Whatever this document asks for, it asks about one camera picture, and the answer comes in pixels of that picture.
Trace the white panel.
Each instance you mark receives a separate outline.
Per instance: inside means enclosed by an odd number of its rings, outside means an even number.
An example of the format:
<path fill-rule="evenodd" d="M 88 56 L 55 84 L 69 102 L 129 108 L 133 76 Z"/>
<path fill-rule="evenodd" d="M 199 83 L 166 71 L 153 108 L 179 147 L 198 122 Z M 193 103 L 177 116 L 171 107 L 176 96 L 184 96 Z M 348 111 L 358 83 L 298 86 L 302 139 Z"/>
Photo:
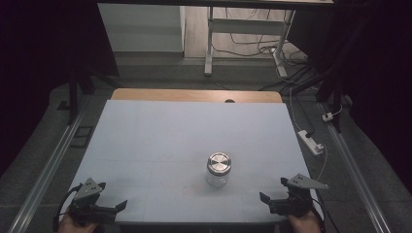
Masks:
<path fill-rule="evenodd" d="M 98 8 L 113 51 L 184 50 L 184 7 L 99 3 Z"/>

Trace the person's right hand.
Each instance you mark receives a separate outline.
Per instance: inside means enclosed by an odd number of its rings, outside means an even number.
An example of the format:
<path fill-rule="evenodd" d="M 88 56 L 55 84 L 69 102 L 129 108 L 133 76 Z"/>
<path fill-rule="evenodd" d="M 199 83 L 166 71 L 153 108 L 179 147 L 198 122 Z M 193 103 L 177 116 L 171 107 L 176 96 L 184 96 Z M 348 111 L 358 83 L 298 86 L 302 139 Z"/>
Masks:
<path fill-rule="evenodd" d="M 297 217 L 294 215 L 287 216 L 291 223 L 293 233 L 321 233 L 322 225 L 316 215 L 310 211 L 304 216 Z"/>

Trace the white power strip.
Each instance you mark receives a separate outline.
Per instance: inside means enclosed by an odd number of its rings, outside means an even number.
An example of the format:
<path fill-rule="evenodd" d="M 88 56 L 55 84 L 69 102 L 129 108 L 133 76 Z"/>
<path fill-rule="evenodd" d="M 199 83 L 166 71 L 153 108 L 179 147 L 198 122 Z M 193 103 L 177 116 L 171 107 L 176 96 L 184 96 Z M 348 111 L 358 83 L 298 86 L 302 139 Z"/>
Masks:
<path fill-rule="evenodd" d="M 313 155 L 317 156 L 324 152 L 325 147 L 322 144 L 317 144 L 312 138 L 312 135 L 306 130 L 298 131 L 297 135 Z"/>

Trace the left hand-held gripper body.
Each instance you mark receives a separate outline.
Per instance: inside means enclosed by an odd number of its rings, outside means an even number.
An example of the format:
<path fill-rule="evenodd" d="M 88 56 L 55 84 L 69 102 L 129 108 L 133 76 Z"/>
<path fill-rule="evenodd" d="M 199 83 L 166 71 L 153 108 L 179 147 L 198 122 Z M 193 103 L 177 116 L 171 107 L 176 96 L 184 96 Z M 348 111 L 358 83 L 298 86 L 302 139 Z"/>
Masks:
<path fill-rule="evenodd" d="M 69 206 L 69 216 L 80 225 L 89 223 L 113 224 L 116 215 L 110 213 L 111 208 L 96 205 L 102 191 L 98 183 L 93 179 L 87 179 L 80 185 L 80 189 Z"/>

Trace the clear glass jar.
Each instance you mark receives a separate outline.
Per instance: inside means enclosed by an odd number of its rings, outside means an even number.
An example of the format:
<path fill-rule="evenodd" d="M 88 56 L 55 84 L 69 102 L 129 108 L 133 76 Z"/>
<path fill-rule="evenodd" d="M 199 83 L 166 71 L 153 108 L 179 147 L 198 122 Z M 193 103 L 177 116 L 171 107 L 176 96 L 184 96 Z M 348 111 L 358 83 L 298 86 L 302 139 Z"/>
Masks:
<path fill-rule="evenodd" d="M 223 187 L 228 181 L 228 174 L 230 172 L 229 168 L 223 170 L 215 169 L 211 166 L 207 167 L 206 181 L 207 183 L 215 188 Z"/>

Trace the wooden table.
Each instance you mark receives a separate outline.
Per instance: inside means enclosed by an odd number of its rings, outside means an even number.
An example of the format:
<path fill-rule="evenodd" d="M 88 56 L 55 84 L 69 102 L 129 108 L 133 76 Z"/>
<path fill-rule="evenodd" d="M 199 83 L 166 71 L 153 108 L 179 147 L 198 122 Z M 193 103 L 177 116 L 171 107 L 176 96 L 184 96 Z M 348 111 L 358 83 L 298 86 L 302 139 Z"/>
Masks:
<path fill-rule="evenodd" d="M 195 90 L 195 89 L 150 89 L 118 88 L 112 100 L 144 100 L 175 102 L 218 103 L 282 103 L 278 92 L 242 90 Z"/>

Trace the black rectangular floor frame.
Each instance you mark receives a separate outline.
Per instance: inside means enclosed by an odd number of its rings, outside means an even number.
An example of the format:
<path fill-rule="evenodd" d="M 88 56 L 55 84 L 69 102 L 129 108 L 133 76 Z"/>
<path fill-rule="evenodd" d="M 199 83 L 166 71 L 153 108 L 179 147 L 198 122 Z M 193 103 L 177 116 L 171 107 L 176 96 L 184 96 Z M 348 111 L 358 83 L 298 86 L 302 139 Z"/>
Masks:
<path fill-rule="evenodd" d="M 85 149 L 89 144 L 93 130 L 93 126 L 79 126 L 72 138 L 70 147 L 75 149 Z"/>

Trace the black metal stand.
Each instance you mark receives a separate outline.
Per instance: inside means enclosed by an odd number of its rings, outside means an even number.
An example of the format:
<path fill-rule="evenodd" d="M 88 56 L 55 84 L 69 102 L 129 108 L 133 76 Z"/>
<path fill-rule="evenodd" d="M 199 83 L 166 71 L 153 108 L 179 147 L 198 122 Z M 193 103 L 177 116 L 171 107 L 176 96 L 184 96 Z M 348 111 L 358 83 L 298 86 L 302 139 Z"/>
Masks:
<path fill-rule="evenodd" d="M 316 94 L 318 102 L 326 102 L 330 96 L 333 96 L 333 119 L 331 120 L 331 123 L 338 133 L 341 132 L 339 120 L 343 82 L 341 71 L 342 69 L 339 65 L 332 65 L 327 71 L 322 73 L 324 81 Z"/>
<path fill-rule="evenodd" d="M 95 91 L 95 86 L 91 77 L 96 77 L 100 81 L 107 83 L 114 88 L 121 88 L 121 85 L 111 79 L 108 75 L 104 75 L 102 72 L 93 68 L 90 65 L 72 64 L 65 70 L 65 80 L 68 82 L 69 88 L 69 100 L 61 101 L 58 109 L 68 110 L 69 119 L 67 124 L 71 125 L 78 115 L 78 87 L 86 95 L 91 95 Z"/>

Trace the round silver metal lid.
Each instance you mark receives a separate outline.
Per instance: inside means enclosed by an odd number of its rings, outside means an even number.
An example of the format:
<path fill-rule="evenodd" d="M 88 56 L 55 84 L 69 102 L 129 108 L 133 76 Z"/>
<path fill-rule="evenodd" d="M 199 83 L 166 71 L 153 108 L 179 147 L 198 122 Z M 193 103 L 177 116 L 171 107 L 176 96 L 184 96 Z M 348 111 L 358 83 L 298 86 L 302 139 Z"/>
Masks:
<path fill-rule="evenodd" d="M 215 152 L 207 160 L 207 169 L 214 176 L 225 176 L 230 172 L 231 158 L 223 152 Z"/>

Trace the white desk frame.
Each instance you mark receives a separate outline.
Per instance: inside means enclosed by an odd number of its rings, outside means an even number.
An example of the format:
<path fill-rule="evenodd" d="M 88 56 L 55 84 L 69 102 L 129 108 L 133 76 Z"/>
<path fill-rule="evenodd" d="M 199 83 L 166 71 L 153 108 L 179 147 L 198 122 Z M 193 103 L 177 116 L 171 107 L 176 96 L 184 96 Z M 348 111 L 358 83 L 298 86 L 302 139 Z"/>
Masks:
<path fill-rule="evenodd" d="M 217 33 L 223 34 L 242 34 L 242 35 L 271 35 L 278 36 L 279 42 L 275 49 L 270 49 L 278 75 L 281 78 L 288 76 L 287 71 L 281 60 L 281 52 L 283 45 L 287 40 L 287 36 L 292 25 L 293 10 L 284 10 L 285 18 L 283 20 L 271 21 L 266 20 L 248 20 L 248 19 L 233 19 L 233 18 L 218 18 L 214 17 L 214 8 L 207 8 L 207 48 L 205 55 L 204 75 L 206 77 L 212 75 L 213 68 L 213 52 L 212 42 L 213 35 Z"/>

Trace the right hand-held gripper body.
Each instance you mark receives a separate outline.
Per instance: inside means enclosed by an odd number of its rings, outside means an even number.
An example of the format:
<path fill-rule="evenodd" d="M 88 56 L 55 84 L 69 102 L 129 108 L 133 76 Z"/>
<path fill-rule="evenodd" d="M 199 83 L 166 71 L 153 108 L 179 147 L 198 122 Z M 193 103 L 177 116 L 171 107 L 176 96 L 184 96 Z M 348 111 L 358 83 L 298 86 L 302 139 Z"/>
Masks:
<path fill-rule="evenodd" d="M 320 183 L 302 174 L 288 179 L 288 197 L 275 199 L 268 205 L 269 212 L 279 216 L 304 216 L 313 208 L 311 189 L 328 189 L 328 185 Z"/>

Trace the person's left hand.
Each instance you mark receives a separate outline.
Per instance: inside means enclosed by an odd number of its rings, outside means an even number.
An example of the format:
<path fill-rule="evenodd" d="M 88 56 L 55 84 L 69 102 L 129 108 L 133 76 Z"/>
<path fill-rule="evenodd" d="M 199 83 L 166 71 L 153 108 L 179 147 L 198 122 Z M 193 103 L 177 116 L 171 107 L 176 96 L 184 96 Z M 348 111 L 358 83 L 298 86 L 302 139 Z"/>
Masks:
<path fill-rule="evenodd" d="M 57 233 L 93 233 L 97 227 L 97 223 L 80 226 L 69 215 L 65 215 L 58 224 Z"/>

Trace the aluminium rail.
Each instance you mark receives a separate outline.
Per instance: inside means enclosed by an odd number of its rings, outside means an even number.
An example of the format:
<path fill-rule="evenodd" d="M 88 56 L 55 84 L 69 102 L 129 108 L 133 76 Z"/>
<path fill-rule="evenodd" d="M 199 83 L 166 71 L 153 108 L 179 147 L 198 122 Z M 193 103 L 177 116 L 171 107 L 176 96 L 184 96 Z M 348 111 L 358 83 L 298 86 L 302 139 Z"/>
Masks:
<path fill-rule="evenodd" d="M 52 182 L 52 178 L 63 158 L 63 155 L 69 147 L 70 141 L 73 139 L 74 134 L 84 117 L 86 107 L 87 103 L 83 103 L 79 107 L 78 114 L 74 117 L 72 123 L 65 128 L 65 131 L 60 137 L 57 146 L 52 151 L 52 154 L 42 172 L 30 189 L 7 233 L 25 233 L 27 230 L 50 183 Z"/>
<path fill-rule="evenodd" d="M 361 169 L 355 161 L 342 134 L 337 132 L 331 122 L 327 122 L 326 125 L 376 233 L 392 233 L 391 227 L 389 226 L 375 196 L 366 183 L 366 180 L 361 173 Z"/>

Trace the black curtain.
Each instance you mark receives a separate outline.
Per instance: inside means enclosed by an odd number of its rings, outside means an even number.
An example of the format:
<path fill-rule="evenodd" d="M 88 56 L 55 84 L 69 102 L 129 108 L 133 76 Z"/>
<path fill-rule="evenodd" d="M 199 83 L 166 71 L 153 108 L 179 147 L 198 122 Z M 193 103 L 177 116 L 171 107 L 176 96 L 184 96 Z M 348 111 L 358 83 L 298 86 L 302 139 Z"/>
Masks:
<path fill-rule="evenodd" d="M 334 0 L 297 11 L 289 41 L 329 72 L 317 99 L 352 100 L 350 116 L 412 194 L 412 0 Z"/>
<path fill-rule="evenodd" d="M 119 74 L 99 0 L 0 0 L 0 176 L 31 136 L 50 93 L 75 73 Z"/>

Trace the white foam board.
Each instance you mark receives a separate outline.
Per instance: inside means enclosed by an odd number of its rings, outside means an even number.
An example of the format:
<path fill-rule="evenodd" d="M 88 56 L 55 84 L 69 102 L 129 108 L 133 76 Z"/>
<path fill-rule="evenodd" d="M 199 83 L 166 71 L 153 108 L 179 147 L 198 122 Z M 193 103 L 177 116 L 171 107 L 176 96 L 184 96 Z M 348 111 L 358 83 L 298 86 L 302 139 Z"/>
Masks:
<path fill-rule="evenodd" d="M 231 158 L 225 186 L 206 181 L 215 152 Z M 266 223 L 259 199 L 284 199 L 281 178 L 308 172 L 283 103 L 106 103 L 73 179 L 106 183 L 97 203 L 127 201 L 120 223 Z"/>

